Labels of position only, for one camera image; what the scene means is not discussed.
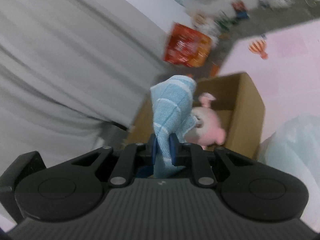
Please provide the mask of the red orange snack bag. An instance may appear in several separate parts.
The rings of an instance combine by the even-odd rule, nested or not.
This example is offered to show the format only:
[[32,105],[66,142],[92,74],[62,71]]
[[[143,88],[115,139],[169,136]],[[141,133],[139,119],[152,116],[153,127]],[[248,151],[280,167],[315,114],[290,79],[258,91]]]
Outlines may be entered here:
[[212,39],[185,25],[174,23],[165,46],[163,60],[189,68],[202,67],[212,48]]

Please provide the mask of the light blue checked towel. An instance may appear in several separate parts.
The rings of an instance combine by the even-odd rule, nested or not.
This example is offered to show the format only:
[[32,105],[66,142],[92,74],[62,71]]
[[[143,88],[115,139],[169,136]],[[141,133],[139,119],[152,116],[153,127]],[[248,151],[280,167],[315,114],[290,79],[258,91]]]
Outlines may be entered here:
[[169,137],[175,134],[179,142],[185,142],[184,136],[195,127],[196,118],[191,113],[195,89],[195,80],[184,75],[174,75],[150,88],[152,125],[158,144],[153,176],[157,179],[183,169],[172,165]]

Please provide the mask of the brown cardboard box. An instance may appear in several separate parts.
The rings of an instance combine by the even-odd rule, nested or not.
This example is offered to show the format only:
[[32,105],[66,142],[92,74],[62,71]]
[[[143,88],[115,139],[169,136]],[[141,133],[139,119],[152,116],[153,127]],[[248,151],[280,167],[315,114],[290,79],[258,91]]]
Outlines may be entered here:
[[[196,82],[193,107],[199,107],[199,96],[212,94],[212,109],[226,132],[223,147],[253,159],[260,144],[265,106],[247,73],[215,77]],[[150,92],[139,110],[125,144],[146,143],[153,131]]]

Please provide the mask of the grey sofa cover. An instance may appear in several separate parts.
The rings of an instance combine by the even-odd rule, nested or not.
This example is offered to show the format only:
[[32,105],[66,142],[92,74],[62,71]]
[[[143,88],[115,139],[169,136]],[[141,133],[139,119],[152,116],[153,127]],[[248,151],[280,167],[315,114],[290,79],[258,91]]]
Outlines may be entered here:
[[130,127],[165,32],[125,0],[1,0],[1,170],[39,151],[54,165]]

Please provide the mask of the pink plush doll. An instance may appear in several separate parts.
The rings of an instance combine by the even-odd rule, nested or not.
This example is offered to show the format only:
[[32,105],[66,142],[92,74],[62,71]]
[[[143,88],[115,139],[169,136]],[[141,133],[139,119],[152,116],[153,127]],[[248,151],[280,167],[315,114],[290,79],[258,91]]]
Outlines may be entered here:
[[212,109],[211,103],[215,97],[209,93],[199,96],[199,107],[194,107],[191,113],[196,118],[196,125],[185,136],[186,142],[200,145],[204,150],[207,146],[224,144],[226,132],[221,126],[221,121]]

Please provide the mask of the white plastic bag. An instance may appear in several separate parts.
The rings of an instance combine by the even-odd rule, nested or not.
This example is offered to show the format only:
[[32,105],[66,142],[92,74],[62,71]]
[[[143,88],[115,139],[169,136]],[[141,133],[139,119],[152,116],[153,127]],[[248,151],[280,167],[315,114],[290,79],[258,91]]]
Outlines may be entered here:
[[260,144],[257,160],[306,185],[309,200],[302,221],[319,232],[319,117],[302,115],[285,122]]

